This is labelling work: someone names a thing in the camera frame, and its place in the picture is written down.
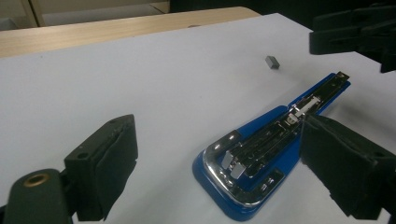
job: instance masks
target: wooden table edge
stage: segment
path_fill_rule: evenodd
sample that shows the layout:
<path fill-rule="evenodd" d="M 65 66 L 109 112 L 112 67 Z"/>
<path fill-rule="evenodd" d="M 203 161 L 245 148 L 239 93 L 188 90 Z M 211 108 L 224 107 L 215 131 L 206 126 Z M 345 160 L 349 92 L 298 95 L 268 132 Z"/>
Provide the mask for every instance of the wooden table edge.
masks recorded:
<path fill-rule="evenodd" d="M 0 32 L 0 58 L 258 16 L 260 14 L 245 7 L 228 7 L 3 31 Z"/>

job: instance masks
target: brass screw hole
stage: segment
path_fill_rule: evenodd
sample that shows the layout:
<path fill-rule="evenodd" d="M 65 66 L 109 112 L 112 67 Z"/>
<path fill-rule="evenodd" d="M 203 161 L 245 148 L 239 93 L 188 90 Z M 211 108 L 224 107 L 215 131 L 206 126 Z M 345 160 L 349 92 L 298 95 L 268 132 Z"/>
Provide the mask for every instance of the brass screw hole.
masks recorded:
<path fill-rule="evenodd" d="M 26 188 L 32 188 L 41 185 L 42 183 L 46 182 L 49 179 L 50 176 L 47 174 L 32 175 L 25 180 L 23 185 Z"/>

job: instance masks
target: staple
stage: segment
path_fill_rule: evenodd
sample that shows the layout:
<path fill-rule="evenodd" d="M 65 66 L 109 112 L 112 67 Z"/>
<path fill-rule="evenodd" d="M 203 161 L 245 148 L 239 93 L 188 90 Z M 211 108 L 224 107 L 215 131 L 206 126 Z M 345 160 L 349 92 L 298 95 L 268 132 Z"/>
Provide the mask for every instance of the staple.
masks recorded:
<path fill-rule="evenodd" d="M 280 64 L 274 56 L 267 56 L 265 61 L 271 69 L 279 69 Z"/>

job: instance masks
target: blue stapler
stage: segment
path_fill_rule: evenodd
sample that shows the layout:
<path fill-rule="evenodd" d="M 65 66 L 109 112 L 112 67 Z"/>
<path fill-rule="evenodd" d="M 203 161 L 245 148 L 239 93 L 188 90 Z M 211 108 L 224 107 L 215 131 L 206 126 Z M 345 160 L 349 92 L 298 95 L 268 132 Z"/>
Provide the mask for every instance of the blue stapler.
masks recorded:
<path fill-rule="evenodd" d="M 230 218 L 255 216 L 299 160 L 304 115 L 319 114 L 350 83 L 329 74 L 293 100 L 236 129 L 195 159 L 195 178 Z"/>

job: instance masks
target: white table surface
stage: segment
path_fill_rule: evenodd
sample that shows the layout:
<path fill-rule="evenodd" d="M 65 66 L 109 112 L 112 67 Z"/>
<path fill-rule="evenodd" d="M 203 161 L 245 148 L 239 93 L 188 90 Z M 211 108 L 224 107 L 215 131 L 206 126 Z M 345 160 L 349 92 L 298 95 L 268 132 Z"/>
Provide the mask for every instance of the white table surface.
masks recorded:
<path fill-rule="evenodd" d="M 209 144 L 331 72 L 352 85 L 323 113 L 396 153 L 396 73 L 357 53 L 308 53 L 309 30 L 274 14 L 0 59 L 0 204 L 14 181 L 134 114 L 139 159 L 106 223 L 237 223 L 192 175 Z M 265 63 L 275 56 L 279 70 Z M 346 217 L 298 164 L 246 223 L 386 223 Z"/>

